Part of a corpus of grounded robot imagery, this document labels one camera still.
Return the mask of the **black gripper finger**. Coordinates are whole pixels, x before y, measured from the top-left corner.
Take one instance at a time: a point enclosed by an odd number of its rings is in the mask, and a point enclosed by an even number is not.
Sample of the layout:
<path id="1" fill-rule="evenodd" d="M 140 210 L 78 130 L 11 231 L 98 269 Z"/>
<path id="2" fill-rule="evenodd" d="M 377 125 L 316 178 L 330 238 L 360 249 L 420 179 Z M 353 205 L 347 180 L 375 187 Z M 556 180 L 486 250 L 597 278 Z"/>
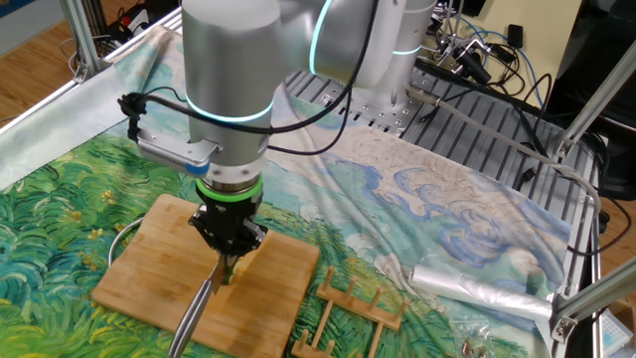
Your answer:
<path id="1" fill-rule="evenodd" d="M 219 254 L 222 262 L 227 260 L 224 245 L 208 228 L 208 215 L 205 211 L 197 210 L 188 220 L 188 224 L 194 227 L 206 244 Z"/>
<path id="2" fill-rule="evenodd" d="M 237 235 L 230 242 L 227 253 L 228 269 L 234 269 L 240 258 L 257 250 L 264 240 L 268 228 L 256 223 L 243 223 Z"/>

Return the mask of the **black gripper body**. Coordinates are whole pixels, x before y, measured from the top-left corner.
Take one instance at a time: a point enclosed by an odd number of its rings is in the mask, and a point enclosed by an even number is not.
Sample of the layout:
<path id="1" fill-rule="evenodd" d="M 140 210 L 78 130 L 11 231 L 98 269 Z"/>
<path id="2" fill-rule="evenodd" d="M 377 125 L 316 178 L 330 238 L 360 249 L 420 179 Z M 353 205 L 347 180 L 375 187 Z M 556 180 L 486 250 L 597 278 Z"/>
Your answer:
<path id="1" fill-rule="evenodd" d="M 230 242 L 237 235 L 243 223 L 254 223 L 254 216 L 262 202 L 261 195 L 254 195 L 247 199 L 228 202 L 201 195 L 208 215 L 208 228 L 224 245 L 224 250 L 230 249 Z"/>

